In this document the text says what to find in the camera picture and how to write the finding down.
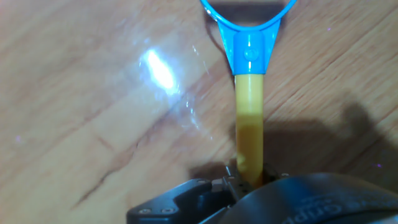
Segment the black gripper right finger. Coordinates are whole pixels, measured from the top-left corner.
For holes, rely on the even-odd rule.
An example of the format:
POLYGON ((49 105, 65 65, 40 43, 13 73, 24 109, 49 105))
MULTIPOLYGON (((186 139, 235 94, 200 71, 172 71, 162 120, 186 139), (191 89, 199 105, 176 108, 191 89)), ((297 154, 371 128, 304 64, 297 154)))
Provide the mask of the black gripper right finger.
POLYGON ((279 173, 277 172, 270 164, 263 164, 263 182, 271 183, 273 181, 288 178, 288 173, 279 173))

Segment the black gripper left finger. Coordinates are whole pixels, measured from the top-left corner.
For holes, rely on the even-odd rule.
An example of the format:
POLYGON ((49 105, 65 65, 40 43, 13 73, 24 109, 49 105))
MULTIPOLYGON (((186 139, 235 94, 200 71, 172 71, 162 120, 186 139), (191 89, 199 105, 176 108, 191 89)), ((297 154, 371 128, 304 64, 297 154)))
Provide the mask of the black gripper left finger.
POLYGON ((234 167, 225 166, 225 169, 225 176, 211 181, 213 193, 227 192, 235 200, 241 200, 252 192, 252 185, 244 181, 234 167))

